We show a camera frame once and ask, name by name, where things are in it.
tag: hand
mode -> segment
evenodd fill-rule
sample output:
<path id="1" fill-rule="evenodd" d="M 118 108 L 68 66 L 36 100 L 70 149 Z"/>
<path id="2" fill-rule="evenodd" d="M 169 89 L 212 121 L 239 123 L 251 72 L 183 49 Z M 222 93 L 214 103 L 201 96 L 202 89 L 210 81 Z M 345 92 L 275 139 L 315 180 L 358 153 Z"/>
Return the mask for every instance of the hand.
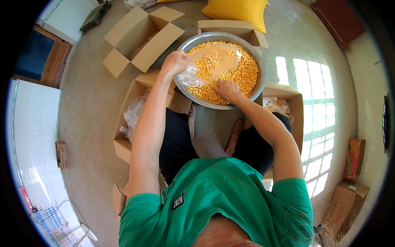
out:
<path id="1" fill-rule="evenodd" d="M 183 50 L 173 51 L 166 57 L 160 71 L 173 78 L 186 69 L 189 60 L 189 56 Z"/>
<path id="2" fill-rule="evenodd" d="M 245 97 L 239 90 L 239 85 L 233 81 L 224 81 L 218 79 L 218 86 L 213 87 L 213 90 L 221 96 L 224 100 L 237 106 L 240 97 Z"/>

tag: white tiled wall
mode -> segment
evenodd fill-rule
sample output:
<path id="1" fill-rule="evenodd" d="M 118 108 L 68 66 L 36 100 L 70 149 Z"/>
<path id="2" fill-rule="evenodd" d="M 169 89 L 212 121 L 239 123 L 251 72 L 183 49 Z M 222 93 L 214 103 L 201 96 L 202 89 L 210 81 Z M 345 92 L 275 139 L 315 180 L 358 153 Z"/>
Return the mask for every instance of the white tiled wall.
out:
<path id="1" fill-rule="evenodd" d="M 89 13 L 98 6 L 92 0 L 52 0 L 39 16 L 37 23 L 44 29 L 75 44 L 79 31 Z"/>
<path id="2" fill-rule="evenodd" d="M 56 160 L 58 110 L 61 90 L 18 81 L 15 101 L 14 139 L 18 166 L 34 207 L 60 205 L 68 199 L 62 171 Z M 70 202 L 59 211 L 77 238 L 85 233 Z M 86 238 L 81 246 L 93 246 Z"/>
<path id="3" fill-rule="evenodd" d="M 361 175 L 355 181 L 368 186 L 370 190 L 362 210 L 338 246 L 348 245 L 361 229 L 376 203 L 388 164 L 382 139 L 382 112 L 388 86 L 379 50 L 374 38 L 365 32 L 344 51 L 351 67 L 357 95 L 358 138 L 366 139 Z"/>

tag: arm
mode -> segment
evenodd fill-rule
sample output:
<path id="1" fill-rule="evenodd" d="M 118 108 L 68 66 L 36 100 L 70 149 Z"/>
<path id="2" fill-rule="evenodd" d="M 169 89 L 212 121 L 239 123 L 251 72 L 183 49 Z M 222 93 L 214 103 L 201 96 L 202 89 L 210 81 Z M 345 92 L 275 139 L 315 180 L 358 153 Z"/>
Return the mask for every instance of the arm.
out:
<path id="1" fill-rule="evenodd" d="M 232 81 L 219 79 L 218 87 L 213 89 L 223 99 L 238 106 L 251 119 L 262 138 L 272 146 L 274 151 L 273 182 L 287 178 L 305 178 L 296 142 L 276 116 L 244 96 L 239 91 L 239 86 Z"/>
<path id="2" fill-rule="evenodd" d="M 172 52 L 163 62 L 150 94 L 141 110 L 133 135 L 130 153 L 129 181 L 125 193 L 159 195 L 159 152 L 166 124 L 166 98 L 171 80 L 185 70 L 189 56 Z"/>

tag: cardboard box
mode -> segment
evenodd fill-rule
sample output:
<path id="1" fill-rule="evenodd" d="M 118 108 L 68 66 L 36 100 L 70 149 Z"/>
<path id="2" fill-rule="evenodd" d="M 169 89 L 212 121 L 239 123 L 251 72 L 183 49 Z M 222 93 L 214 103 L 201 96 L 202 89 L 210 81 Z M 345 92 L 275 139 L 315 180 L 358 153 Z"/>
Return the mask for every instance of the cardboard box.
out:
<path id="1" fill-rule="evenodd" d="M 67 164 L 67 152 L 66 152 L 66 144 L 63 142 L 55 142 L 56 146 L 56 158 L 58 161 L 58 167 L 61 170 L 66 170 L 69 168 Z"/>
<path id="2" fill-rule="evenodd" d="M 127 196 L 119 189 L 117 183 L 114 183 L 113 186 L 113 208 L 115 213 L 117 214 L 117 218 L 120 220 L 120 216 L 122 211 L 126 205 Z"/>
<path id="3" fill-rule="evenodd" d="M 204 20 L 197 22 L 197 33 L 203 32 L 227 32 L 236 35 L 252 46 L 262 55 L 260 47 L 268 48 L 265 35 L 254 30 L 248 21 L 228 21 L 228 20 Z"/>
<path id="4" fill-rule="evenodd" d="M 357 218 L 368 192 L 368 187 L 349 180 L 343 180 L 336 185 L 322 221 L 326 239 L 340 241 Z"/>
<path id="5" fill-rule="evenodd" d="M 349 139 L 346 166 L 343 177 L 354 180 L 361 174 L 363 156 L 365 155 L 366 140 Z"/>
<path id="6" fill-rule="evenodd" d="M 162 7 L 148 14 L 135 7 L 104 36 L 114 49 L 103 64 L 115 78 L 129 63 L 142 72 L 147 70 L 176 41 L 184 30 L 170 22 L 183 16 L 177 10 Z"/>
<path id="7" fill-rule="evenodd" d="M 126 121 L 123 117 L 123 113 L 128 108 L 130 102 L 133 99 L 144 95 L 147 88 L 150 89 L 153 87 L 158 73 L 159 70 L 151 68 L 148 70 L 147 73 L 137 76 L 137 78 L 133 80 L 132 84 L 130 85 L 129 91 L 126 94 L 126 98 L 120 110 L 118 121 L 114 130 L 114 147 L 117 156 L 124 160 L 126 163 L 129 163 L 130 160 L 130 151 L 132 149 L 132 144 L 130 143 L 129 139 L 126 138 L 125 134 L 119 131 L 119 128 L 121 126 L 127 126 Z M 172 81 L 168 91 L 168 93 L 171 95 L 171 98 L 167 102 L 167 107 L 178 113 L 188 113 L 192 101 L 184 95 L 175 92 L 175 87 L 176 84 L 174 81 Z"/>
<path id="8" fill-rule="evenodd" d="M 254 101 L 258 105 L 263 105 L 264 96 L 275 96 L 277 98 L 286 99 L 290 108 L 290 113 L 293 116 L 293 124 L 291 126 L 291 134 L 299 148 L 299 153 L 302 153 L 303 146 L 303 97 L 298 90 L 291 86 L 267 81 L 265 88 L 258 98 Z M 252 122 L 246 118 L 245 128 L 250 128 Z M 273 178 L 273 168 L 271 168 L 264 176 L 263 179 Z"/>

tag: door frame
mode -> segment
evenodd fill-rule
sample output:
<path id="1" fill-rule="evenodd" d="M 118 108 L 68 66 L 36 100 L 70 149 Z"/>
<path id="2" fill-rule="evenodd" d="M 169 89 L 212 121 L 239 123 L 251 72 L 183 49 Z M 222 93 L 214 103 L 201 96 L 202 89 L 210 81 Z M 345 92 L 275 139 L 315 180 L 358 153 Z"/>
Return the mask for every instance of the door frame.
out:
<path id="1" fill-rule="evenodd" d="M 62 79 L 62 75 L 64 69 L 66 67 L 66 60 L 68 55 L 70 54 L 72 45 L 58 36 L 48 32 L 44 28 L 40 27 L 38 24 L 35 24 L 32 27 L 32 30 L 54 40 L 54 44 L 52 49 L 48 55 L 47 61 L 45 62 L 45 66 L 43 69 L 43 73 L 41 75 L 40 80 L 31 79 L 25 76 L 13 74 L 12 79 L 19 79 L 23 81 L 29 81 L 32 83 L 59 88 L 60 81 Z"/>

